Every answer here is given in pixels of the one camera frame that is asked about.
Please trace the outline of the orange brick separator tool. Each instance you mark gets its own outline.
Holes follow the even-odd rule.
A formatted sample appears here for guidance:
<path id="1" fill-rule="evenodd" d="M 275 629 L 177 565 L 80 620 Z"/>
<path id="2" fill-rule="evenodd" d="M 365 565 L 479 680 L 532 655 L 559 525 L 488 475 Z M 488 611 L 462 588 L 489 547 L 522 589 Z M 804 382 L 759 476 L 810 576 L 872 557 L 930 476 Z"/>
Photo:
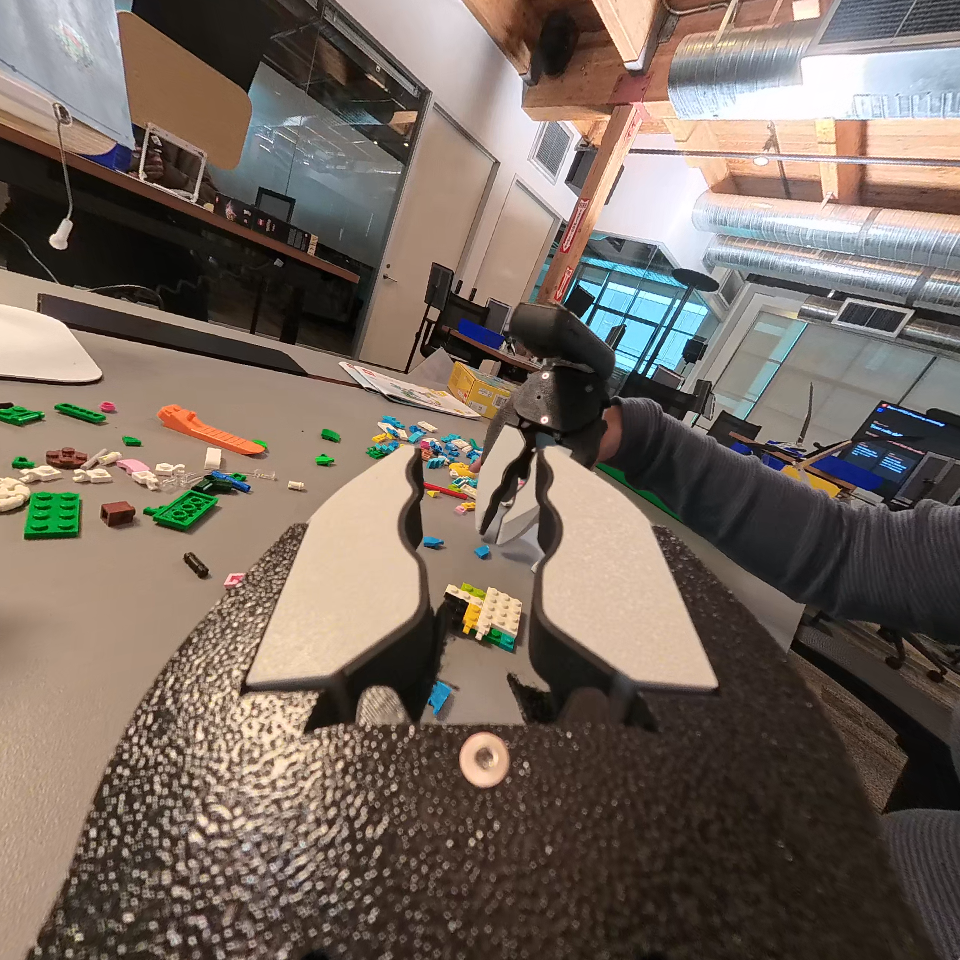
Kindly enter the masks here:
<path id="1" fill-rule="evenodd" d="M 211 448 L 227 450 L 247 456 L 256 456 L 264 453 L 263 444 L 256 441 L 234 436 L 224 430 L 203 423 L 195 411 L 187 410 L 177 404 L 170 404 L 157 411 L 157 417 L 162 426 L 175 432 L 202 440 Z"/>

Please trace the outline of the black office chair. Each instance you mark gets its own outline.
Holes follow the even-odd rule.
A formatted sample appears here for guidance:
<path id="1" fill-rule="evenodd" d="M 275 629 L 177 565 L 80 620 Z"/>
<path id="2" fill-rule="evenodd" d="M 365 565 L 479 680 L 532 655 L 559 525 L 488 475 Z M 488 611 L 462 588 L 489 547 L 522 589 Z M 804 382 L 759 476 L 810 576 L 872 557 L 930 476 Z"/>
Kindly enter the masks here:
<path id="1" fill-rule="evenodd" d="M 920 671 L 935 685 L 949 683 L 958 687 L 958 644 L 922 632 L 894 630 L 869 621 L 838 620 L 821 610 L 806 610 L 799 626 L 847 642 L 880 658 L 892 670 Z"/>

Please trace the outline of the person's right forearm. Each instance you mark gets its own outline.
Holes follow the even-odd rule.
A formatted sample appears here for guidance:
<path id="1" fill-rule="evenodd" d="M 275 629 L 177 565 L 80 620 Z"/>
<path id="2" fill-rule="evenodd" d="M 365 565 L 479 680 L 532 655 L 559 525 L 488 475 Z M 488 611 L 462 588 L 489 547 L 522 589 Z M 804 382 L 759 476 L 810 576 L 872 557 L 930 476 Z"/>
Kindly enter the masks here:
<path id="1" fill-rule="evenodd" d="M 664 413 L 626 406 L 610 465 L 732 562 L 832 618 L 959 637 L 959 510 L 857 507 L 740 455 Z"/>

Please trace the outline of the computer monitor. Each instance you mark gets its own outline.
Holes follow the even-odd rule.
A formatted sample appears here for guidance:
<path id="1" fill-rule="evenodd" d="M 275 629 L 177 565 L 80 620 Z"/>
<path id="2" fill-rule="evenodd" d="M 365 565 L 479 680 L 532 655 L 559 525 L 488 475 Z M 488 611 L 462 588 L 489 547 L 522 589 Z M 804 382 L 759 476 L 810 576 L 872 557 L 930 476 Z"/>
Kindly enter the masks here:
<path id="1" fill-rule="evenodd" d="M 832 475 L 882 500 L 895 498 L 929 453 L 957 460 L 957 414 L 931 409 L 918 413 L 880 402 L 855 431 L 850 446 L 836 454 Z"/>

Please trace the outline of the green plate with holes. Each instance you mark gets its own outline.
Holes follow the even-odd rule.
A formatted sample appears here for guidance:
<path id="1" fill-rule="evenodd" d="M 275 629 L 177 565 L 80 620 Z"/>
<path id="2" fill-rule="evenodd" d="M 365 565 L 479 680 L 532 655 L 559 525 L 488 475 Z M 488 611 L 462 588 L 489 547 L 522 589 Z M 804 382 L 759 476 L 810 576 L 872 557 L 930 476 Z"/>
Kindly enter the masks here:
<path id="1" fill-rule="evenodd" d="M 157 508 L 145 509 L 144 514 L 165 529 L 186 532 L 218 506 L 217 496 L 188 489 L 170 503 Z"/>

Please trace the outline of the white board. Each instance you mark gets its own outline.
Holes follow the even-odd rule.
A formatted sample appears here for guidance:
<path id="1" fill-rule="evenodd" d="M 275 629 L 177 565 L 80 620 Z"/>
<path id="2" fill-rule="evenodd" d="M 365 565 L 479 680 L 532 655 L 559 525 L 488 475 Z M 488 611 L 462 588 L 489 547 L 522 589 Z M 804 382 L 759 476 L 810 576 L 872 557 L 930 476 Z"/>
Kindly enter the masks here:
<path id="1" fill-rule="evenodd" d="M 3 380 L 88 385 L 102 377 L 101 368 L 63 322 L 1 305 Z"/>

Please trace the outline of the large silver air duct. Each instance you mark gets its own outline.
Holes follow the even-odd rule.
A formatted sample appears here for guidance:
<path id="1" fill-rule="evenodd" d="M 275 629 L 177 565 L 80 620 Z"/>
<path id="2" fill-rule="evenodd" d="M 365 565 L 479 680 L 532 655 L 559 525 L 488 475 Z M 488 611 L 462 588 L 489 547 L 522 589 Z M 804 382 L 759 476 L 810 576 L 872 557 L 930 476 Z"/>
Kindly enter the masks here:
<path id="1" fill-rule="evenodd" d="M 958 7 L 835 2 L 820 20 L 694 33 L 668 72 L 679 119 L 958 119 Z"/>

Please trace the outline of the instruction booklet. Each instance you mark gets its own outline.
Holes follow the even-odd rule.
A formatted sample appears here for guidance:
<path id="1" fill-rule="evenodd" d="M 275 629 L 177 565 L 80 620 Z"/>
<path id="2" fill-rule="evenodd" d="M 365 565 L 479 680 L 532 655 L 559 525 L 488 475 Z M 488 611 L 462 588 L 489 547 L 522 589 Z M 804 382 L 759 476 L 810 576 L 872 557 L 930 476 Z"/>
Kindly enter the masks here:
<path id="1" fill-rule="evenodd" d="M 378 394 L 389 402 L 401 403 L 427 411 L 442 412 L 466 419 L 479 420 L 482 418 L 480 413 L 445 390 L 418 386 L 347 361 L 340 361 L 338 366 L 361 388 Z"/>

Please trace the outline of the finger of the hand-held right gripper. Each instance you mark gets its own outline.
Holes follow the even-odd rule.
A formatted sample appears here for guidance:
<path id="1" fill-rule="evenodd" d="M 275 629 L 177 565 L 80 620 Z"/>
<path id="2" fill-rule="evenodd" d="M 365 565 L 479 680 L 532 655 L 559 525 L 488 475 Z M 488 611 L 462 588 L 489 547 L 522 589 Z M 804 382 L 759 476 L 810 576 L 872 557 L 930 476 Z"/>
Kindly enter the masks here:
<path id="1" fill-rule="evenodd" d="M 540 507 L 534 486 L 522 486 L 510 500 L 489 504 L 491 521 L 484 533 L 484 544 L 504 546 L 520 538 L 539 519 Z"/>
<path id="2" fill-rule="evenodd" d="M 493 518 L 494 508 L 490 506 L 491 503 L 513 499 L 522 486 L 536 488 L 536 460 L 532 459 L 520 476 L 524 484 L 511 486 L 500 498 L 495 496 L 508 467 L 522 456 L 525 449 L 526 441 L 522 432 L 512 426 L 504 426 L 497 439 L 487 445 L 486 460 L 479 473 L 476 496 L 476 531 L 480 536 L 484 536 Z"/>

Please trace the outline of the white and yellow brick assembly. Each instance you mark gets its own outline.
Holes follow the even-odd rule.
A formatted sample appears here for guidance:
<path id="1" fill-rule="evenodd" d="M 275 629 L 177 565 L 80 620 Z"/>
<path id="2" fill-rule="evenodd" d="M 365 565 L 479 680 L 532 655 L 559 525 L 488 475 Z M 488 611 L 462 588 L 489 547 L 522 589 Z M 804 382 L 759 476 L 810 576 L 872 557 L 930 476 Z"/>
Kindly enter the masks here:
<path id="1" fill-rule="evenodd" d="M 489 587 L 486 590 L 469 583 L 447 585 L 442 608 L 449 628 L 475 642 L 513 653 L 522 620 L 522 601 Z"/>

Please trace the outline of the person's right hand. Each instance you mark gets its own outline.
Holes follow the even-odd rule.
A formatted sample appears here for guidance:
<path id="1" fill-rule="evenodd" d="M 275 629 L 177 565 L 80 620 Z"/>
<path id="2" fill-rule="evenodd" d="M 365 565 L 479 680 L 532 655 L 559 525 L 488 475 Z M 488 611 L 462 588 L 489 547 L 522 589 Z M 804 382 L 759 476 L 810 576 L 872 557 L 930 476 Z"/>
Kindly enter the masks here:
<path id="1" fill-rule="evenodd" d="M 602 435 L 596 464 L 610 464 L 618 461 L 624 445 L 624 403 L 615 402 L 603 412 L 604 433 Z"/>

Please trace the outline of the pale printed sheet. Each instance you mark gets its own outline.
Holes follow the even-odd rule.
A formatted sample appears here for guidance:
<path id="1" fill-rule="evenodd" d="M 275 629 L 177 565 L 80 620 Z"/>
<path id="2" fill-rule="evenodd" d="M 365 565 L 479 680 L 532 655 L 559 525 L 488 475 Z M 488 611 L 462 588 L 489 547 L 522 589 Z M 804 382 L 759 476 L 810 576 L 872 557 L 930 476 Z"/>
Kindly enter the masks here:
<path id="1" fill-rule="evenodd" d="M 100 156 L 135 145 L 112 1 L 1 3 L 1 122 L 66 151 Z"/>

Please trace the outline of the cardboard sheet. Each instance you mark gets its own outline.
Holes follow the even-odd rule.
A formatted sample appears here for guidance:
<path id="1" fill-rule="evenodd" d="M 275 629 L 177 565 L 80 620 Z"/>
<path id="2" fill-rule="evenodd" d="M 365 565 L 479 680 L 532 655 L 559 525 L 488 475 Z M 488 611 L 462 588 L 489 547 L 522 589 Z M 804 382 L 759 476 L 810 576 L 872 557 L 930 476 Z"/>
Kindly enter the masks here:
<path id="1" fill-rule="evenodd" d="M 249 94 L 131 12 L 116 14 L 131 123 L 153 125 L 200 150 L 214 166 L 241 162 Z"/>

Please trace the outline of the large green square plate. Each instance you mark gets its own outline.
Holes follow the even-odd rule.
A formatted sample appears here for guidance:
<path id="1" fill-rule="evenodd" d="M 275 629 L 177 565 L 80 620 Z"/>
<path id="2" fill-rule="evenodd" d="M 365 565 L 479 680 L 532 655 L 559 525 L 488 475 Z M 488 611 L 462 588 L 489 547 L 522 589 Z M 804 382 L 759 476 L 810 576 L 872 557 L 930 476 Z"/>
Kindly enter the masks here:
<path id="1" fill-rule="evenodd" d="M 38 490 L 30 495 L 23 538 L 27 542 L 76 539 L 81 534 L 81 519 L 78 493 Z"/>

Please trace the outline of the pile of small colourful bricks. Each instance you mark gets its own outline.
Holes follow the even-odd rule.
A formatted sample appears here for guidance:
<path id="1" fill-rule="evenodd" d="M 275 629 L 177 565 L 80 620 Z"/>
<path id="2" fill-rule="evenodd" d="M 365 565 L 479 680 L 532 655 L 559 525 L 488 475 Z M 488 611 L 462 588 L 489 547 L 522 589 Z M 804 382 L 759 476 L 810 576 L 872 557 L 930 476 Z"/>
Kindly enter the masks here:
<path id="1" fill-rule="evenodd" d="M 455 433 L 442 434 L 426 420 L 407 423 L 387 414 L 378 421 L 366 456 L 379 461 L 401 449 L 416 451 L 423 467 L 427 498 L 449 501 L 460 516 L 474 513 L 478 495 L 474 467 L 483 453 L 476 440 Z"/>

